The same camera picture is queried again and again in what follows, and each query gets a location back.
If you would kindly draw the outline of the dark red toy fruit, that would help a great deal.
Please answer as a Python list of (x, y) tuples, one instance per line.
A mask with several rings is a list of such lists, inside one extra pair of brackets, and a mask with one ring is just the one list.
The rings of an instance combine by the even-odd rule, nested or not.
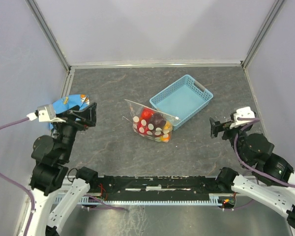
[(153, 125), (153, 128), (163, 128), (166, 124), (166, 119), (161, 113), (154, 113), (150, 119), (150, 123)]

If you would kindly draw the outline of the clear dotted zip top bag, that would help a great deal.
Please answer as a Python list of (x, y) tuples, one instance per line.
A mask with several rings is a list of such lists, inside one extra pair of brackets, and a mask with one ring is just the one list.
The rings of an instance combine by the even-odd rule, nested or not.
[[(143, 104), (131, 101), (126, 99), (126, 103), (129, 107), (131, 119), (129, 120), (132, 123), (132, 129), (135, 133), (139, 134), (140, 136), (147, 138), (149, 140), (153, 140), (156, 142), (162, 142), (160, 140), (160, 137), (163, 135), (162, 129), (163, 128), (153, 128), (153, 125), (149, 121), (145, 121), (141, 118), (141, 112), (143, 108), (149, 108), (148, 106), (145, 106)], [(180, 118), (177, 116), (170, 115), (168, 113), (164, 113), (159, 110), (155, 110), (153, 108), (149, 108), (154, 111), (154, 113), (161, 113), (163, 117), (166, 119), (166, 121), (170, 122), (173, 126), (176, 126), (178, 123), (180, 123)]]

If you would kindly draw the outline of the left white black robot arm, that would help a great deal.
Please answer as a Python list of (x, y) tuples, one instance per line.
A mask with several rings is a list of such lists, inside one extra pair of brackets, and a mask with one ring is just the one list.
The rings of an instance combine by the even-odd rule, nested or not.
[(49, 104), (38, 107), (30, 116), (38, 118), (39, 122), (54, 123), (58, 134), (55, 138), (43, 135), (33, 143), (31, 157), (36, 165), (29, 183), (30, 206), (19, 235), (59, 236), (78, 201), (88, 191), (98, 188), (98, 173), (82, 167), (77, 171), (70, 190), (52, 208), (68, 172), (65, 164), (69, 162), (76, 134), (96, 125), (96, 108), (94, 102), (84, 109), (75, 106), (56, 114), (53, 105)]

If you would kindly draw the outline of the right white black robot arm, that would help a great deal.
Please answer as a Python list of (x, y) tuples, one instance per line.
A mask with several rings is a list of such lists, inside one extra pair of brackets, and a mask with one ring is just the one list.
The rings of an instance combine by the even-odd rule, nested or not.
[(295, 170), (281, 156), (275, 154), (274, 144), (260, 133), (247, 134), (259, 118), (236, 118), (221, 123), (213, 118), (210, 121), (210, 134), (228, 140), (241, 167), (252, 173), (263, 183), (254, 187), (237, 171), (224, 167), (216, 177), (216, 188), (221, 192), (233, 191), (271, 208), (295, 229)]

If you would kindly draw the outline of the green yellow toy mango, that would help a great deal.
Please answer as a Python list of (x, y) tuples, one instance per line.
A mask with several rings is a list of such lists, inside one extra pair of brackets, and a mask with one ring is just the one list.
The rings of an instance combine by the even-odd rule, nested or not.
[(160, 137), (160, 140), (162, 142), (167, 143), (170, 140), (170, 138), (171, 138), (171, 132), (172, 132), (172, 130), (173, 130), (172, 124), (167, 121), (166, 124), (165, 124), (165, 126), (162, 129), (163, 135)]

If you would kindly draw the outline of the red toy wax apple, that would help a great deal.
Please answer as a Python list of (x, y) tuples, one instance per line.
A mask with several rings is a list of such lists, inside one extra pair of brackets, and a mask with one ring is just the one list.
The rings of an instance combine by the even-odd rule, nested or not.
[(141, 118), (144, 119), (145, 121), (149, 121), (151, 117), (153, 116), (154, 111), (149, 109), (149, 108), (143, 108), (141, 112)]

